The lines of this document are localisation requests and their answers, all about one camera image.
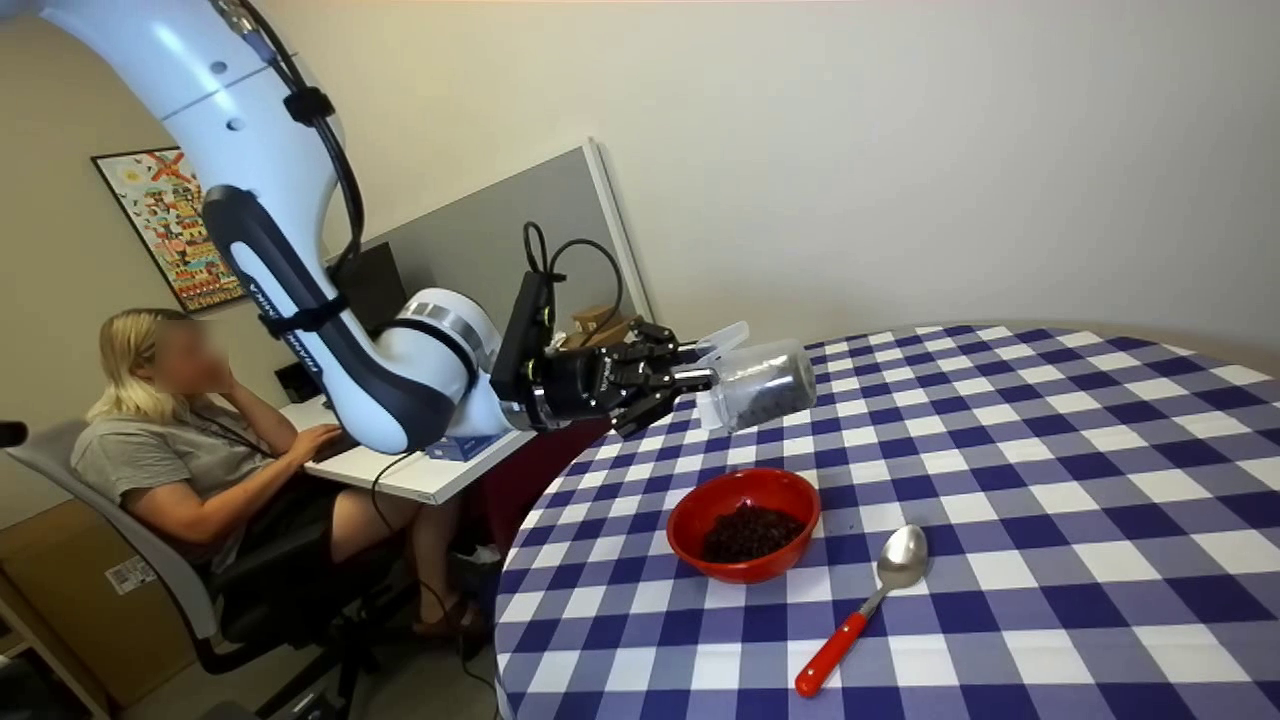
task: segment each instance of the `red bowl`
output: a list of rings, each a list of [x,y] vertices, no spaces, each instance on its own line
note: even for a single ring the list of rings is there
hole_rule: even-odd
[[[804,526],[798,526],[798,537],[791,537],[784,548],[774,548],[768,554],[750,554],[739,562],[706,561],[702,554],[706,532],[717,526],[719,514],[729,514],[743,505],[787,510]],[[685,562],[691,562],[702,576],[717,576],[724,583],[759,583],[759,581],[787,572],[804,554],[814,518],[818,518],[818,496],[804,475],[784,473],[784,466],[739,466],[739,473],[729,473],[729,475],[701,485],[696,490],[686,490],[671,508],[668,542]]]

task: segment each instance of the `gray chair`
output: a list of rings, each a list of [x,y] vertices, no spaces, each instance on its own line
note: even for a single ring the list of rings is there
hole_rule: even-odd
[[[338,672],[335,690],[335,714],[347,714],[355,694],[358,664],[368,658],[368,642],[376,629],[411,597],[411,583],[396,576],[393,553],[368,553],[347,572],[335,572],[331,593],[318,599],[308,597],[299,603],[272,603],[282,593],[259,593],[268,581],[286,568],[290,538],[278,537],[268,548],[238,554],[227,576],[206,581],[187,562],[168,538],[161,538],[152,526],[132,518],[119,505],[110,505],[103,490],[96,490],[79,473],[72,466],[72,442],[82,432],[82,418],[57,425],[46,432],[35,432],[29,442],[6,448],[11,459],[41,473],[79,505],[87,505],[96,514],[103,514],[119,538],[140,553],[140,561],[161,576],[172,603],[178,608],[193,646],[203,664],[203,672],[218,676],[230,672],[278,642],[318,642],[318,657],[299,667],[278,690],[272,690],[256,714],[274,714],[282,703],[304,694],[312,683],[318,683],[329,672]]]

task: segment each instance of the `checkered tablecloth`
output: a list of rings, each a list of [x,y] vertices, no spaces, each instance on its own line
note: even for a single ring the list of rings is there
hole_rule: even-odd
[[[856,335],[812,363],[812,413],[706,435],[681,409],[543,490],[500,576],[521,720],[1280,714],[1274,378],[1045,329]],[[787,576],[717,583],[665,514],[743,465],[814,478],[824,518]],[[927,581],[798,699],[903,518],[927,522]]]

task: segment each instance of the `poster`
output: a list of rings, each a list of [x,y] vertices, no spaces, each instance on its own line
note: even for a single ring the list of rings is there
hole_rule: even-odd
[[[177,303],[217,306],[244,295],[238,275],[225,262],[203,231],[199,178],[178,147],[140,147],[92,156],[119,211],[135,227]]]

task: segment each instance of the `gray cubicle partition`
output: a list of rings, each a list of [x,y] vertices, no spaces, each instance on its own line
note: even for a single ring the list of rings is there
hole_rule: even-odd
[[[393,247],[408,291],[454,286],[505,329],[526,268],[524,220],[543,227],[553,253],[576,236],[601,238],[624,270],[618,313],[655,319],[590,138],[408,220],[381,238]],[[580,306],[612,303],[612,270],[590,247],[563,253],[560,270],[568,275],[556,291],[560,329],[568,329]]]

